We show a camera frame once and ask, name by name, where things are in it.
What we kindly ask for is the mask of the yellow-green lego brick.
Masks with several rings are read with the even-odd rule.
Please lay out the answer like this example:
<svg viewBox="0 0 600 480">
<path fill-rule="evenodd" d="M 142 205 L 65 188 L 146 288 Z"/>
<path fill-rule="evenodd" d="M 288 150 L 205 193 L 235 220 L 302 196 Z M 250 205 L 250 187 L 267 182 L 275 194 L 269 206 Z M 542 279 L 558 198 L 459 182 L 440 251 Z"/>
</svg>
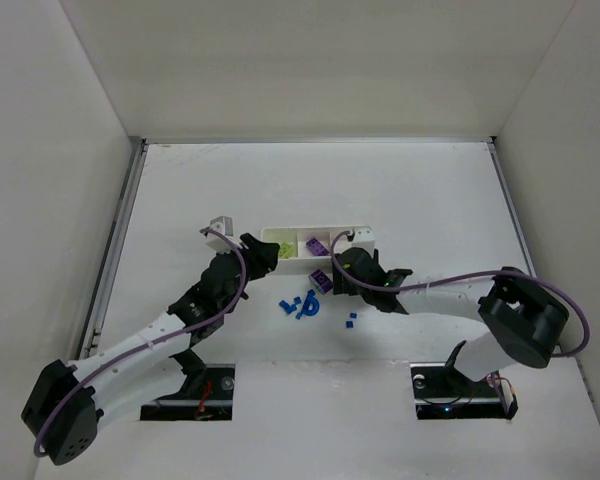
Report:
<svg viewBox="0 0 600 480">
<path fill-rule="evenodd" d="M 278 257 L 280 259 L 290 259 L 296 255 L 296 247 L 293 243 L 281 242 L 279 244 Z"/>
</svg>

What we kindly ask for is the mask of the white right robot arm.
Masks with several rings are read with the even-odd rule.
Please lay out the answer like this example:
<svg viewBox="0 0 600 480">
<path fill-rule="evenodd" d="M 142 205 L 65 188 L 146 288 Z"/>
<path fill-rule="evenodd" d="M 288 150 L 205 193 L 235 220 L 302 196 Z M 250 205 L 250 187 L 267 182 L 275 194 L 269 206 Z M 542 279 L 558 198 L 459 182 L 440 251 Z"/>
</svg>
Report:
<svg viewBox="0 0 600 480">
<path fill-rule="evenodd" d="M 474 382 L 516 363 L 546 368 L 569 318 L 545 287 L 513 267 L 446 286 L 423 280 L 402 291 L 412 271 L 386 271 L 377 254 L 362 248 L 336 254 L 332 264 L 336 295 L 358 295 L 383 313 L 435 314 L 484 324 L 488 331 L 461 341 L 446 362 L 447 369 Z"/>
</svg>

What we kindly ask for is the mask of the purple round-stud lego brick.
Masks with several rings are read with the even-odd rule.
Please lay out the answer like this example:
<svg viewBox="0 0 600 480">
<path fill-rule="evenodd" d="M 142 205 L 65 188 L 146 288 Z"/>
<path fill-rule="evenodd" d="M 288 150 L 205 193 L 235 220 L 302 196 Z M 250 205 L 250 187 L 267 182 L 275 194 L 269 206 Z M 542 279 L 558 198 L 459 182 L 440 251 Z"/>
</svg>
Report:
<svg viewBox="0 0 600 480">
<path fill-rule="evenodd" d="M 309 276 L 311 285 L 322 295 L 326 295 L 334 288 L 330 276 L 322 269 L 316 269 Z"/>
</svg>

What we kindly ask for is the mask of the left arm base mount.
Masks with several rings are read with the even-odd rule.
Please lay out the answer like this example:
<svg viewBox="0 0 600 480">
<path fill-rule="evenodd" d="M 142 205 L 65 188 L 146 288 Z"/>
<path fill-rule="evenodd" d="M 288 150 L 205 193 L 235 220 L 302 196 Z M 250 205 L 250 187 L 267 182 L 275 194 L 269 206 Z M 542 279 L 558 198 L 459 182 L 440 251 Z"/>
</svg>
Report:
<svg viewBox="0 0 600 480">
<path fill-rule="evenodd" d="M 192 350 L 177 354 L 186 378 L 175 393 L 140 410 L 140 421 L 231 421 L 235 391 L 234 364 L 206 364 Z"/>
</svg>

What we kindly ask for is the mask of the blue arch lego piece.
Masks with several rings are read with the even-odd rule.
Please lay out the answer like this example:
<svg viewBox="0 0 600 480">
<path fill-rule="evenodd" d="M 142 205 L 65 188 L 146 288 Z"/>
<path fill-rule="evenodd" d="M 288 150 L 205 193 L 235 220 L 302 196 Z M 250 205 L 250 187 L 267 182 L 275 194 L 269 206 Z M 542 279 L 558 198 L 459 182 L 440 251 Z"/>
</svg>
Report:
<svg viewBox="0 0 600 480">
<path fill-rule="evenodd" d="M 303 317 L 312 317 L 315 316 L 319 310 L 320 302 L 316 297 L 316 292 L 314 290 L 309 290 L 302 304 L 301 310 L 298 313 L 301 312 Z"/>
</svg>

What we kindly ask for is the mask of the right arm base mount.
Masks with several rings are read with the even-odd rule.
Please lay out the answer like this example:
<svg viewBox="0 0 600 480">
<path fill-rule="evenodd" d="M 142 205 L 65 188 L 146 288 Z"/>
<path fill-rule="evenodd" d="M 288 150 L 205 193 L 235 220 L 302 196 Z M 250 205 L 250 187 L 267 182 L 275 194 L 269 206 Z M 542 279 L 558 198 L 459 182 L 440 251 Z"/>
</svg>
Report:
<svg viewBox="0 0 600 480">
<path fill-rule="evenodd" d="M 410 365 L 418 420 L 501 419 L 511 421 L 519 404 L 511 381 L 499 371 L 472 381 L 455 369 L 457 344 L 444 363 Z"/>
</svg>

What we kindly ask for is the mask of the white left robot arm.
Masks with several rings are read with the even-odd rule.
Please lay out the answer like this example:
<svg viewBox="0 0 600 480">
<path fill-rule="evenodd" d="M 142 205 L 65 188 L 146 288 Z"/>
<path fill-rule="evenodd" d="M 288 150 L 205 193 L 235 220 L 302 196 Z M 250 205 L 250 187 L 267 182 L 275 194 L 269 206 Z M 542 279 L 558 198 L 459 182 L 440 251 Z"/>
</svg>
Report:
<svg viewBox="0 0 600 480">
<path fill-rule="evenodd" d="M 223 245 L 200 279 L 167 310 L 125 340 L 75 362 L 55 360 L 39 373 L 21 413 L 36 457 L 75 460 L 109 423 L 143 404 L 191 388 L 206 369 L 193 348 L 214 334 L 246 285 L 272 273 L 280 246 L 245 233 Z"/>
</svg>

